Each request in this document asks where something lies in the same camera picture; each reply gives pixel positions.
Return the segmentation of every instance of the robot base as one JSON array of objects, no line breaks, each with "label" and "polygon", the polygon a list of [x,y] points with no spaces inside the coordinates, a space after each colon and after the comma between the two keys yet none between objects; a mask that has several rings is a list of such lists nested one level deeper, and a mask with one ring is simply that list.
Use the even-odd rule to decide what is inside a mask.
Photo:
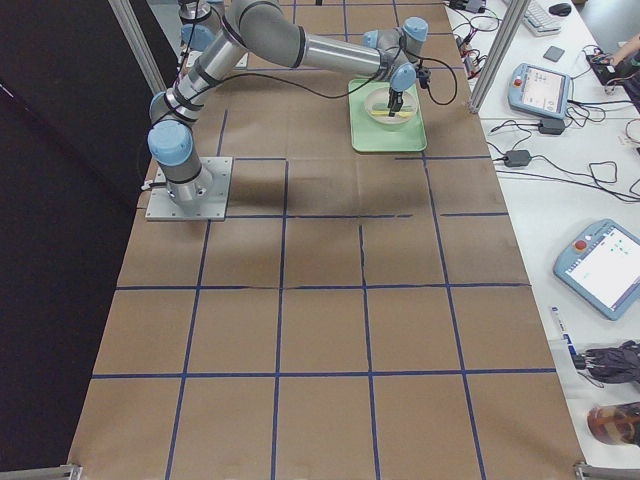
[{"label": "robot base", "polygon": [[[151,221],[216,220],[222,221],[227,213],[231,184],[232,157],[200,157],[202,167],[211,172],[213,184],[209,195],[191,208],[175,203],[166,188],[154,188],[147,206],[146,219]],[[159,168],[154,182],[165,182]]]}]

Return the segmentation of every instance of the gray device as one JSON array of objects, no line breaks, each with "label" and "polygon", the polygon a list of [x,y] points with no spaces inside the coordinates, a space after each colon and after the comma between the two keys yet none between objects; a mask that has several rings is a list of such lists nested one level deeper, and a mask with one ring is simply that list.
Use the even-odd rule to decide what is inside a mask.
[{"label": "gray device", "polygon": [[543,58],[547,60],[551,60],[552,62],[557,62],[560,60],[560,57],[564,55],[564,50],[558,47],[549,47],[546,52],[544,52]]}]

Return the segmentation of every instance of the computer mouse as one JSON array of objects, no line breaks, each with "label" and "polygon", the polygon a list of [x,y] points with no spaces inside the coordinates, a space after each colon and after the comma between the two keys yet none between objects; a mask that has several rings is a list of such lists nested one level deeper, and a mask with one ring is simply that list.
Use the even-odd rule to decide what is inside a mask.
[{"label": "computer mouse", "polygon": [[549,13],[551,15],[557,15],[559,17],[566,17],[571,13],[571,4],[569,3],[556,3],[549,7]]}]

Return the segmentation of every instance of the keyboard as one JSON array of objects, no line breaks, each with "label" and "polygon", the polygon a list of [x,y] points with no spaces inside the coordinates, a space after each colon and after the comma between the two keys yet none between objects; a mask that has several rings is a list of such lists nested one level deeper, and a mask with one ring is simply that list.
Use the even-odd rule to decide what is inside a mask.
[{"label": "keyboard", "polygon": [[[502,0],[507,5],[509,0]],[[560,23],[555,20],[549,12],[547,12],[536,0],[531,0],[529,8],[522,17],[522,23],[536,37],[544,37],[546,35],[556,35],[560,33]]]}]

